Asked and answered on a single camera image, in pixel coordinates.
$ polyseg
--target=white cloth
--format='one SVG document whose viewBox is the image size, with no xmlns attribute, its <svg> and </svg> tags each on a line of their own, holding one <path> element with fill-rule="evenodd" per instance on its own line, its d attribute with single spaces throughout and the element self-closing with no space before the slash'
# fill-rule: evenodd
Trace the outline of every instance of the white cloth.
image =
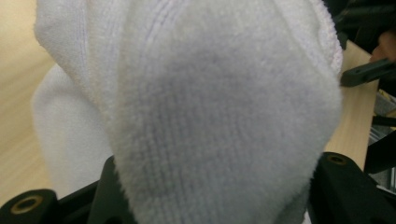
<svg viewBox="0 0 396 224">
<path fill-rule="evenodd" d="M 35 34 L 61 196 L 114 153 L 139 224 L 302 222 L 341 107 L 320 0 L 38 0 Z"/>
</svg>

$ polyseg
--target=white fabric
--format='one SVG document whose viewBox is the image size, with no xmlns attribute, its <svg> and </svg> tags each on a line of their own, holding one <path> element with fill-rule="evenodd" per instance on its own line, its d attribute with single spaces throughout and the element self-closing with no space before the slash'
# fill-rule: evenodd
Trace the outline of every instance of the white fabric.
<svg viewBox="0 0 396 224">
<path fill-rule="evenodd" d="M 139 224 L 301 223 L 339 119 L 319 0 L 38 0 L 33 101 L 61 196 L 114 153 Z"/>
</svg>

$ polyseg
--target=wooden table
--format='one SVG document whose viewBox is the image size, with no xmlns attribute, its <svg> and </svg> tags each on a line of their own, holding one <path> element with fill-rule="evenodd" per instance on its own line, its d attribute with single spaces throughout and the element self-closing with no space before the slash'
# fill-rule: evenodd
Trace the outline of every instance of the wooden table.
<svg viewBox="0 0 396 224">
<path fill-rule="evenodd" d="M 50 188 L 30 100 L 53 66 L 33 34 L 35 0 L 0 1 L 0 205 L 29 189 Z M 349 45 L 344 68 L 368 61 Z M 362 167 L 375 101 L 375 83 L 345 89 L 344 116 L 326 150 L 348 155 Z"/>
<path fill-rule="evenodd" d="M 0 206 L 50 188 L 33 131 L 30 100 L 54 62 L 35 41 L 35 0 L 0 1 Z"/>
</svg>

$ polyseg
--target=black mounting hole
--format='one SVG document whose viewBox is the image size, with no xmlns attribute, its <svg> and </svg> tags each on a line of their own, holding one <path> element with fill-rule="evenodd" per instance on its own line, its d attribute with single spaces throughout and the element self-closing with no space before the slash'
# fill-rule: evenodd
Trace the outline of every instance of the black mounting hole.
<svg viewBox="0 0 396 224">
<path fill-rule="evenodd" d="M 122 224 L 122 219 L 120 217 L 110 217 L 105 224 Z"/>
<path fill-rule="evenodd" d="M 28 207 L 32 207 L 35 204 L 35 199 L 29 199 L 24 202 L 21 202 L 18 204 L 19 209 L 26 209 Z"/>
<path fill-rule="evenodd" d="M 385 221 L 384 219 L 382 219 L 381 217 L 372 217 L 370 219 L 370 222 L 372 224 L 389 224 L 387 221 Z"/>
<path fill-rule="evenodd" d="M 347 164 L 347 161 L 344 158 L 339 157 L 339 156 L 331 155 L 327 159 L 329 161 L 337 164 L 337 165 L 345 165 L 345 164 Z"/>
</svg>

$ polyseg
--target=black plastic part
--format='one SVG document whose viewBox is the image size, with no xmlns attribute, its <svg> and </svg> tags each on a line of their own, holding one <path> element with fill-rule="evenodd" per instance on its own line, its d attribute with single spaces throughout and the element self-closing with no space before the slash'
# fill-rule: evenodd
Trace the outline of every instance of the black plastic part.
<svg viewBox="0 0 396 224">
<path fill-rule="evenodd" d="M 350 158 L 325 152 L 314 179 L 309 199 L 313 224 L 396 223 L 396 211 Z"/>
<path fill-rule="evenodd" d="M 386 117 L 381 117 L 381 116 L 374 116 L 372 125 L 396 127 L 396 119 L 395 118 L 386 118 Z"/>
<path fill-rule="evenodd" d="M 337 33 L 367 52 L 378 46 L 379 36 L 396 27 L 395 0 L 325 0 Z"/>
<path fill-rule="evenodd" d="M 380 79 L 378 88 L 396 97 L 396 78 Z"/>
<path fill-rule="evenodd" d="M 378 191 L 382 194 L 382 196 L 385 198 L 385 200 L 387 200 L 387 202 L 396 211 L 396 195 L 394 193 L 390 193 L 383 189 L 378 189 Z"/>
<path fill-rule="evenodd" d="M 57 210 L 58 200 L 54 191 L 49 189 L 30 190 L 11 199 L 1 207 L 0 223 L 57 223 Z"/>
<path fill-rule="evenodd" d="M 395 166 L 396 132 L 393 132 L 368 147 L 364 172 L 377 174 Z"/>
<path fill-rule="evenodd" d="M 347 70 L 341 76 L 341 86 L 354 87 L 380 78 L 396 75 L 396 64 L 383 59 Z"/>
<path fill-rule="evenodd" d="M 347 34 L 346 33 L 337 33 L 337 38 L 340 41 L 341 48 L 345 50 L 347 48 Z"/>
<path fill-rule="evenodd" d="M 121 192 L 113 157 L 107 159 L 92 204 L 88 224 L 137 224 Z"/>
<path fill-rule="evenodd" d="M 91 212 L 97 181 L 59 201 L 58 217 L 63 224 L 85 224 Z"/>
</svg>

